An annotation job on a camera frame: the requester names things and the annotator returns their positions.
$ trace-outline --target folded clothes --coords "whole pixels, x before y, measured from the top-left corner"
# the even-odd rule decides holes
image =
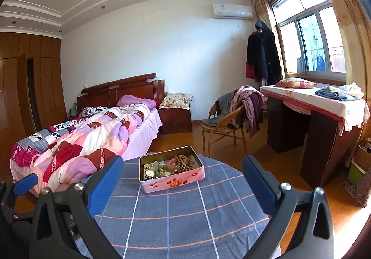
[[[321,88],[322,91],[325,92],[330,92],[330,93],[342,93],[342,94],[347,94],[350,96],[362,98],[364,96],[363,92],[361,91],[361,88],[356,85],[356,83],[348,84],[348,85],[342,85],[341,87],[333,87],[333,86],[326,86]]]
[[[326,91],[323,91],[322,89],[316,91],[315,94],[317,96],[334,99],[334,100],[341,100],[341,101],[353,101],[353,100],[358,99],[357,97],[353,97],[348,94],[339,93],[339,92],[326,92]]]

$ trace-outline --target white air conditioner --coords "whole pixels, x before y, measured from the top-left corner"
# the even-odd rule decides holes
[[[253,12],[250,6],[214,4],[214,17],[216,19],[251,19]]]

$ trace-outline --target window sill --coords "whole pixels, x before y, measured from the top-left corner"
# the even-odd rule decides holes
[[[345,79],[341,78],[316,78],[316,77],[305,77],[305,76],[300,76],[300,74],[286,74],[285,78],[290,78],[290,77],[299,77],[305,80],[309,80],[312,82],[316,83],[322,83],[322,84],[329,84],[329,85],[337,85],[337,86],[342,86],[345,85]]]

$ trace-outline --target plaid tablecloth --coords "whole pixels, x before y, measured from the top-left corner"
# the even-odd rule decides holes
[[[269,220],[242,173],[199,155],[202,181],[144,193],[139,159],[124,162],[106,208],[95,217],[123,258],[241,259]],[[81,253],[91,255],[82,239]],[[280,256],[278,249],[274,258]]]

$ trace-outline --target wooden floor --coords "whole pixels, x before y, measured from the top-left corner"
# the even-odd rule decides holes
[[[266,126],[267,121],[262,124],[261,130],[251,139],[248,134],[245,134],[248,153],[254,155],[262,167],[272,172],[279,182],[287,181],[296,189],[311,191],[311,188],[299,175],[302,149],[298,148],[279,155],[276,154],[266,144]],[[153,141],[150,151],[159,152],[186,145],[191,145],[196,153],[207,155],[202,149],[202,129],[199,122],[193,123],[193,133],[160,135]],[[233,138],[226,137],[213,145],[210,157],[241,170],[241,162],[245,157],[242,141],[237,140],[237,146],[234,146]],[[345,179],[346,174],[341,174],[323,187],[335,228],[336,259],[341,258],[353,244],[371,212],[371,205],[367,208],[359,207],[358,203],[346,192],[343,185]],[[27,193],[17,199],[16,211],[18,213],[31,211],[34,209],[35,203],[36,198]],[[281,243],[282,252],[287,248],[298,218],[299,213],[296,213]]]

